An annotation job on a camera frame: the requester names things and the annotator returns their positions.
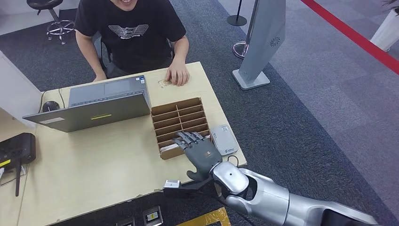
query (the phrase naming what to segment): silver robotic arm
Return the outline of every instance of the silver robotic arm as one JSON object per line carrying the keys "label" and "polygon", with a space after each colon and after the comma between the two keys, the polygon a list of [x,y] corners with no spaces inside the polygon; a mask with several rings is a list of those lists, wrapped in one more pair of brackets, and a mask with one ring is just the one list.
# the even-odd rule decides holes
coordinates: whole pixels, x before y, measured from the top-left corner
{"label": "silver robotic arm", "polygon": [[[290,193],[268,177],[223,162],[215,146],[198,133],[182,133],[174,141],[184,150],[197,172],[196,181],[214,180],[229,193],[227,205],[277,226],[376,226],[376,220],[361,211],[336,202],[319,201]],[[248,189],[252,199],[247,200]]]}

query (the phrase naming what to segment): cardboard organizer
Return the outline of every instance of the cardboard organizer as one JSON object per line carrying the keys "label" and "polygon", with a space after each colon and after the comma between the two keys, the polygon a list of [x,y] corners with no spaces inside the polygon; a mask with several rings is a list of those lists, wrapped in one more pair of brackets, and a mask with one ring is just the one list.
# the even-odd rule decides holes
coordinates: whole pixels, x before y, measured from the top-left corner
{"label": "cardboard organizer", "polygon": [[[151,116],[159,149],[174,144],[172,139],[179,138],[176,134],[179,131],[198,132],[204,137],[210,134],[199,97],[153,107]],[[180,147],[160,151],[160,157],[164,160],[181,154],[184,152]]]}

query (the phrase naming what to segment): red line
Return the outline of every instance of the red line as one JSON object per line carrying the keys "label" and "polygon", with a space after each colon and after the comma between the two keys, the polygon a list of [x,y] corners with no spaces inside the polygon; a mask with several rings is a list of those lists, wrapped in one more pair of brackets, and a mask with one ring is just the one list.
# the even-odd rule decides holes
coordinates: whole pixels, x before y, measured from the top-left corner
{"label": "red line", "polygon": [[371,43],[365,37],[357,33],[354,29],[349,27],[347,24],[342,22],[336,16],[328,12],[321,5],[316,3],[314,0],[301,0],[305,3],[309,8],[311,8],[315,13],[329,22],[332,26],[334,26],[337,30],[342,32],[346,37],[351,39],[357,45],[362,47],[366,52],[371,54],[375,59],[383,63],[385,66],[393,70],[396,74],[399,75],[399,61],[393,58],[391,55],[382,51],[376,45]]}

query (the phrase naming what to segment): chrome stool base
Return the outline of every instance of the chrome stool base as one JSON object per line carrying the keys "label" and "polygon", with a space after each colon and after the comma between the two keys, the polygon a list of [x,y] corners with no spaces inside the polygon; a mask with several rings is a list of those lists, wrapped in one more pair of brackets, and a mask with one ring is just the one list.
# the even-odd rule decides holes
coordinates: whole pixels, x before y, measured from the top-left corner
{"label": "chrome stool base", "polygon": [[245,41],[239,41],[233,45],[233,53],[236,57],[244,59],[245,54],[247,53],[249,44]]}
{"label": "chrome stool base", "polygon": [[55,21],[47,27],[47,39],[52,40],[51,35],[56,35],[61,41],[61,45],[65,45],[65,41],[62,36],[73,31],[75,23],[71,20],[61,20],[59,22]]}

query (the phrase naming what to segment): computer mouse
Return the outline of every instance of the computer mouse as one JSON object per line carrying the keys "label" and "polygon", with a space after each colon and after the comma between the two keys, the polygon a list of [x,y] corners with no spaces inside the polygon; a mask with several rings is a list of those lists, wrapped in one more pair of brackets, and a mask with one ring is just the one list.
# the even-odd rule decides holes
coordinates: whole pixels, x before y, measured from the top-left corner
{"label": "computer mouse", "polygon": [[60,109],[60,105],[57,102],[52,101],[52,100],[45,102],[43,104],[43,108],[42,108],[43,112],[49,112],[49,111],[54,111],[54,110],[58,110],[58,109]]}

